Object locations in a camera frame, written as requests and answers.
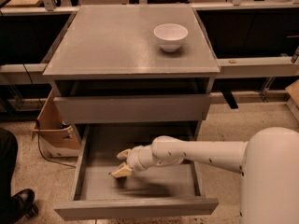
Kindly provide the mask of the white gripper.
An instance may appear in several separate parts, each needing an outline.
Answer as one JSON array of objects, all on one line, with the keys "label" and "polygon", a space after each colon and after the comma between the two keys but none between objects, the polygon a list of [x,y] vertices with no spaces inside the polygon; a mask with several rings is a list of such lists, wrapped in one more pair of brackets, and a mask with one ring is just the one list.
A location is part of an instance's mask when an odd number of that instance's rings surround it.
[{"label": "white gripper", "polygon": [[153,165],[153,155],[151,146],[138,146],[133,149],[127,148],[117,154],[119,160],[126,160],[110,175],[114,178],[122,178],[132,174],[132,172],[143,172]]}]

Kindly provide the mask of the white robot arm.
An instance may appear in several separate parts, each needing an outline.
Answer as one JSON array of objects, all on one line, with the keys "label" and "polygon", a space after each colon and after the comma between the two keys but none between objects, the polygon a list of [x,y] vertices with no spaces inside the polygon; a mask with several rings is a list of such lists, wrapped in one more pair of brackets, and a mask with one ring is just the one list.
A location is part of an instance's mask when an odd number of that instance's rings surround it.
[{"label": "white robot arm", "polygon": [[299,224],[299,133],[263,129],[248,141],[182,141],[159,136],[125,149],[115,178],[195,161],[241,174],[240,224]]}]

